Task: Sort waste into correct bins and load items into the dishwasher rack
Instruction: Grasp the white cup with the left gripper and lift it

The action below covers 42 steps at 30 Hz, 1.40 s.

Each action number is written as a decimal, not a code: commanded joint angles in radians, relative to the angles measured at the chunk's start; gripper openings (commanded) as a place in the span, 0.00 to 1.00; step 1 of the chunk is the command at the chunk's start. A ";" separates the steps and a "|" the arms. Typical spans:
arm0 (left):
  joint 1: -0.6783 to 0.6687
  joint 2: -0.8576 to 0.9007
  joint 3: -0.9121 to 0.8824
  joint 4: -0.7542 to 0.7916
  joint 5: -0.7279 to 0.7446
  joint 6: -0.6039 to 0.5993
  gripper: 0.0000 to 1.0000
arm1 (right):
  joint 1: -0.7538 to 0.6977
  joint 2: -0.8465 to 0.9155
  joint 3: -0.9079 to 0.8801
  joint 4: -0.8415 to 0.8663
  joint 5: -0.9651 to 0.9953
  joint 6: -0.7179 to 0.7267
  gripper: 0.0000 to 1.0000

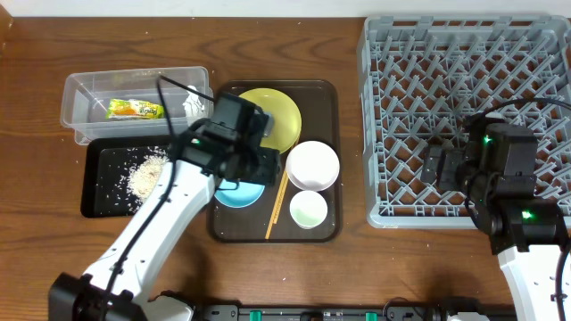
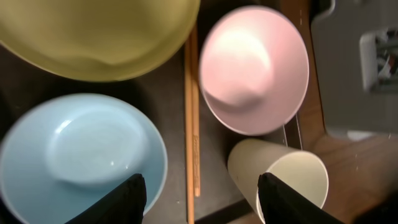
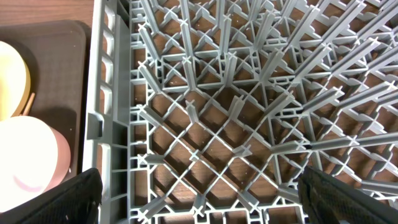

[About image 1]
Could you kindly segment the light blue bowl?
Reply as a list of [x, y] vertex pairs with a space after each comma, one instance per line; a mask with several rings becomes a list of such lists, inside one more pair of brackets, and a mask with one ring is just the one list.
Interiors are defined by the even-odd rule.
[[214, 197], [221, 204], [240, 209], [255, 203], [263, 194], [264, 185], [223, 180]]

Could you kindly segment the pile of rice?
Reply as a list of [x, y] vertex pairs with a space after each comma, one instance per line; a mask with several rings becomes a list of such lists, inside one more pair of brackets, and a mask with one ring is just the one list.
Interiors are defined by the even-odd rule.
[[155, 188], [162, 168], [169, 160], [164, 146], [141, 146], [115, 149], [111, 156], [118, 156], [108, 169], [112, 174], [111, 191], [104, 193], [104, 200], [111, 208], [104, 214], [123, 216], [135, 214]]

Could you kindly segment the pale green cup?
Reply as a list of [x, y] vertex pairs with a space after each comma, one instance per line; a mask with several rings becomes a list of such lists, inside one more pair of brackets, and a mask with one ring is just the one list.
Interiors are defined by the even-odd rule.
[[312, 229], [323, 223], [328, 207], [325, 198], [313, 191], [301, 191], [290, 201], [289, 211], [294, 222], [303, 229]]

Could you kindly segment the yellow green snack wrapper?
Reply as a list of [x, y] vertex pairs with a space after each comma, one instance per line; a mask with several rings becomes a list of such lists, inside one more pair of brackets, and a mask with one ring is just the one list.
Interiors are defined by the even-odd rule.
[[162, 119], [164, 108], [157, 103], [129, 99], [111, 99], [107, 119]]

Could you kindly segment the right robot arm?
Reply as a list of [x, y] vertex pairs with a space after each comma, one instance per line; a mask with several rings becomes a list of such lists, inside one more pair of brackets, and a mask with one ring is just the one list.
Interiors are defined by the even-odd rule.
[[475, 227], [488, 236], [520, 320], [570, 318], [570, 235], [555, 201], [535, 195], [538, 140], [498, 112], [467, 117], [459, 148], [430, 145], [424, 183], [465, 196]]

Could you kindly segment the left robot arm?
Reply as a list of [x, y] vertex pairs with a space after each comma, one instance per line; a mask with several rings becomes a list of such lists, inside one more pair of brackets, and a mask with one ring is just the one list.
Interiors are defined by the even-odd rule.
[[111, 247], [80, 277], [60, 274], [48, 293], [51, 320], [190, 320], [193, 307], [151, 291], [161, 268], [221, 181], [273, 185], [279, 152], [262, 146], [275, 116], [223, 93], [208, 119], [170, 141], [157, 184]]

